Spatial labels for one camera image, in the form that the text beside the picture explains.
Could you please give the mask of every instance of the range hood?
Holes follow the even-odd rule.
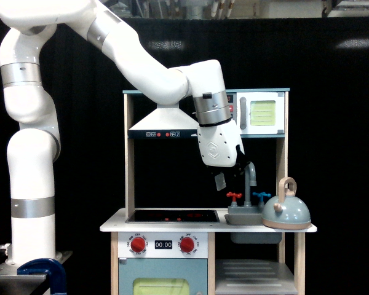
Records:
[[[189,138],[197,136],[198,122],[179,108],[157,105],[157,108],[129,129],[129,138]]]

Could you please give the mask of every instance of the red knob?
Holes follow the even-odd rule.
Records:
[[[134,252],[142,252],[144,249],[145,249],[145,246],[146,246],[146,243],[145,243],[145,240],[143,238],[134,238],[132,241],[131,241],[131,249],[134,251]]]
[[[235,194],[234,192],[228,192],[227,193],[227,197],[232,197],[232,201],[233,202],[236,202],[236,199],[238,198],[238,199],[240,199],[240,198],[242,198],[242,194]]]
[[[189,253],[194,249],[194,241],[192,238],[182,238],[179,247],[183,252]]]

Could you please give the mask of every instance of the wooden post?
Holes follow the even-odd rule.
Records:
[[[111,295],[119,295],[118,233],[111,233]]]
[[[216,292],[215,233],[208,233],[208,295]]]
[[[128,130],[133,125],[133,101],[124,95],[124,165],[125,165],[125,217],[134,212],[134,140],[129,139]]]
[[[279,181],[288,176],[288,92],[284,95],[284,138],[276,141],[276,195]],[[277,260],[285,263],[285,234],[277,247]]]
[[[294,284],[298,295],[305,294],[305,233],[294,234]]]

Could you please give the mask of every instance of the control panel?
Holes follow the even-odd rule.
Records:
[[[176,138],[197,137],[197,129],[129,130],[128,133],[129,133],[129,138],[134,138],[134,139],[169,140],[169,139],[176,139]]]
[[[236,122],[236,114],[237,114],[237,107],[236,107],[236,93],[227,93],[227,100],[228,100],[228,107],[229,113],[231,115],[231,119],[235,120]]]
[[[208,258],[206,232],[120,232],[120,258]]]

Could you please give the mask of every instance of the wooden toy kitchen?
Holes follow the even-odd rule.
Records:
[[[167,108],[157,106],[138,120],[134,104],[143,95],[124,91],[125,208],[100,227],[111,233],[111,295],[305,294],[305,234],[317,228],[310,223],[307,207],[295,197],[295,181],[288,178],[288,92],[288,88],[226,91],[242,141],[251,144],[267,138],[273,142],[270,157],[276,160],[276,191],[270,193],[276,199],[266,200],[267,194],[253,193],[260,201],[251,205],[250,187],[256,180],[250,167],[244,177],[244,197],[231,194],[228,208],[197,204],[195,208],[173,208],[169,203],[158,203],[159,199],[151,201],[151,207],[136,201],[135,142],[193,143],[197,122],[179,106],[170,114]],[[219,176],[215,178],[219,186]],[[237,205],[243,199],[244,205]],[[285,264],[286,232],[294,233],[294,274]],[[230,233],[234,243],[275,244],[277,260],[221,259],[215,246],[216,236],[222,233]]]

